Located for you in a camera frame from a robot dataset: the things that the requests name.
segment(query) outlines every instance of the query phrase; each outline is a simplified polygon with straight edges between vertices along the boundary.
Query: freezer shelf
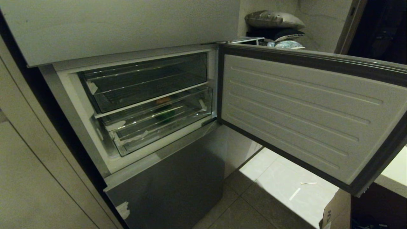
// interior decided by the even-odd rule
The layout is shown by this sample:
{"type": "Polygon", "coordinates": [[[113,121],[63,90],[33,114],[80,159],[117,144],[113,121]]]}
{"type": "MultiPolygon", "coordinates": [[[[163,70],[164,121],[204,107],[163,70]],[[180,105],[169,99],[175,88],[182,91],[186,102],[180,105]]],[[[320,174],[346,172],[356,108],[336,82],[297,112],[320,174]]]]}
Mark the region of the freezer shelf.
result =
{"type": "Polygon", "coordinates": [[[121,156],[212,113],[212,89],[201,86],[101,117],[121,156]]]}
{"type": "Polygon", "coordinates": [[[206,53],[79,74],[97,112],[108,112],[206,82],[206,53]]]}

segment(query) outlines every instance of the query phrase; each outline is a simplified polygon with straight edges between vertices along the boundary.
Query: cardboard box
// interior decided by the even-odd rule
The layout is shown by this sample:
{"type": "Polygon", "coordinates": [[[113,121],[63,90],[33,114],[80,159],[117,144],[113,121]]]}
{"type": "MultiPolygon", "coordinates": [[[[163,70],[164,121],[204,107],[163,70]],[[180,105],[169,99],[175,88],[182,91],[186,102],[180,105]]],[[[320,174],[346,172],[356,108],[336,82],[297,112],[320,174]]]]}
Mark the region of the cardboard box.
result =
{"type": "Polygon", "coordinates": [[[407,199],[377,184],[360,198],[339,189],[325,207],[321,228],[351,229],[351,219],[364,216],[389,229],[403,229],[407,225],[407,199]]]}

